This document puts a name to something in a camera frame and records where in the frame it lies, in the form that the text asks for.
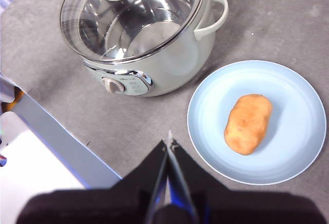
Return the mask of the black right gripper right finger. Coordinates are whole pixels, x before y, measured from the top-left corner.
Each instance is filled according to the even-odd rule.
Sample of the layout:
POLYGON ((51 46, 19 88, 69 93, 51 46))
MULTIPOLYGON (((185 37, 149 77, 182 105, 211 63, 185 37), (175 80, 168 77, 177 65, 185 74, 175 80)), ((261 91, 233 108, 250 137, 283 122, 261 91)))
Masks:
POLYGON ((205 171, 173 141, 169 151, 181 175, 187 207, 169 205, 169 223, 326 223, 308 198, 280 192, 235 191, 205 171))

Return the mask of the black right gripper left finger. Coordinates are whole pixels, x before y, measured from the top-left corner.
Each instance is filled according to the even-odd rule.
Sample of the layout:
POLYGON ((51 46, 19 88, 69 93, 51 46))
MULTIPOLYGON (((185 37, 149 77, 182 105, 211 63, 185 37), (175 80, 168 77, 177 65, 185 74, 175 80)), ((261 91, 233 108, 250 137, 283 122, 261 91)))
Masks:
POLYGON ((111 188, 57 190, 32 197, 17 223, 146 223, 163 203, 167 147, 160 141, 111 188))

